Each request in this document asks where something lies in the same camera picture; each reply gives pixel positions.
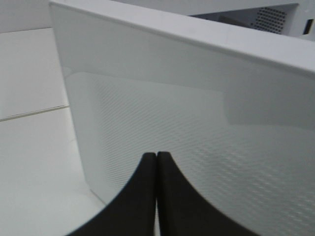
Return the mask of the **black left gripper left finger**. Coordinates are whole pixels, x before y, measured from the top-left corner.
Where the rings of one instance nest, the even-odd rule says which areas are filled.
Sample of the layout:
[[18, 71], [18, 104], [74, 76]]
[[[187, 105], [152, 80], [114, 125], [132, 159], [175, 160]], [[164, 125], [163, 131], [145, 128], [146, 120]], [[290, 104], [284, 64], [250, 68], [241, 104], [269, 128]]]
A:
[[70, 236], [153, 236], [157, 156], [147, 152], [118, 195]]

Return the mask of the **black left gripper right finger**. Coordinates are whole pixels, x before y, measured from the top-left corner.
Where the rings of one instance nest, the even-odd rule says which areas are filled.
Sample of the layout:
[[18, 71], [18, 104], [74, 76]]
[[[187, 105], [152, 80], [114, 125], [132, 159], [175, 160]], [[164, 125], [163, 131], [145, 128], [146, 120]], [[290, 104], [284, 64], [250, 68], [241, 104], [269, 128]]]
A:
[[234, 236], [236, 225], [191, 186], [171, 154], [160, 151], [158, 216], [162, 236]]

